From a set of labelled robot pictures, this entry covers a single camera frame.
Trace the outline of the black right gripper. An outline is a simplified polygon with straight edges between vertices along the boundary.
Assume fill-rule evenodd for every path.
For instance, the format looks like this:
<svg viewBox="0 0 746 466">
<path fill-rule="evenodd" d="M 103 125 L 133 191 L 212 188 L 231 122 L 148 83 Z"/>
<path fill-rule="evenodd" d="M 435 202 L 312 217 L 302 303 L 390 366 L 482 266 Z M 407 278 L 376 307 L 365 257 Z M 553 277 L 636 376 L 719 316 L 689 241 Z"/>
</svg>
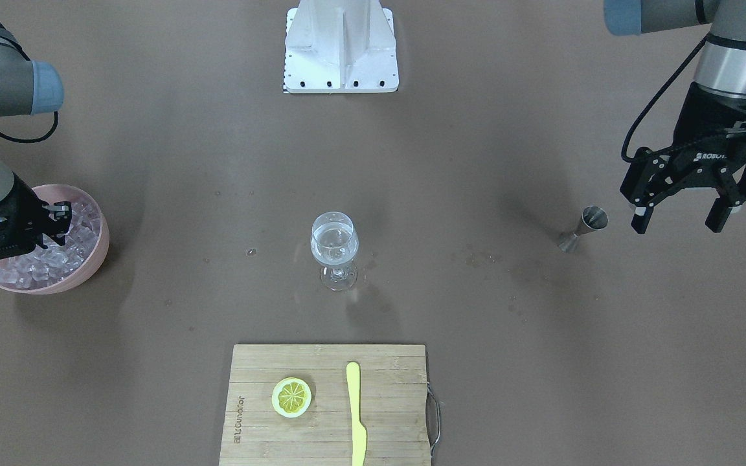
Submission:
<svg viewBox="0 0 746 466">
<path fill-rule="evenodd" d="M 66 246 L 73 206 L 70 201 L 47 203 L 17 176 L 0 204 L 0 217 L 6 219 L 0 230 L 0 250 L 47 250 L 45 237 L 59 247 Z"/>
</svg>

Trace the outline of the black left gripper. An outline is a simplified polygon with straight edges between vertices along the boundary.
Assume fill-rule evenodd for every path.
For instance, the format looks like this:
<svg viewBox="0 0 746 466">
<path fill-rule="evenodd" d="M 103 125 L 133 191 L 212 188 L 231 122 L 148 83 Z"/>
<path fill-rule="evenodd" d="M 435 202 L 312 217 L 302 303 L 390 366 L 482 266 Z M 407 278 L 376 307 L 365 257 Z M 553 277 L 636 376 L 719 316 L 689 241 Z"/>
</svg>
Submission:
<svg viewBox="0 0 746 466">
<path fill-rule="evenodd" d="M 746 203 L 746 98 L 692 83 L 673 135 L 675 151 L 639 148 L 629 162 L 620 192 L 635 207 L 631 228 L 646 233 L 655 207 L 681 190 L 716 189 L 719 197 L 705 224 L 720 233 Z M 730 164 L 713 174 L 717 162 Z"/>
</svg>

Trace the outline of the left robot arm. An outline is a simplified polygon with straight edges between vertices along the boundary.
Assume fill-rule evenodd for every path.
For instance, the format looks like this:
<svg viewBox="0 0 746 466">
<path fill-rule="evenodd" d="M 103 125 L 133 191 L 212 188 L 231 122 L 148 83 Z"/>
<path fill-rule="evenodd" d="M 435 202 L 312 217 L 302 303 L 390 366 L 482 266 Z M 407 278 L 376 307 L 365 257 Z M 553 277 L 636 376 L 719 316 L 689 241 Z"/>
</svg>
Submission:
<svg viewBox="0 0 746 466">
<path fill-rule="evenodd" d="M 705 224 L 719 233 L 746 203 L 746 1 L 606 1 L 604 20 L 616 36 L 710 27 L 627 131 L 621 158 L 629 168 L 620 192 L 635 209 L 631 227 L 642 235 L 667 197 L 713 189 L 718 196 Z M 639 124 L 695 58 L 699 63 L 671 145 L 629 155 Z"/>
</svg>

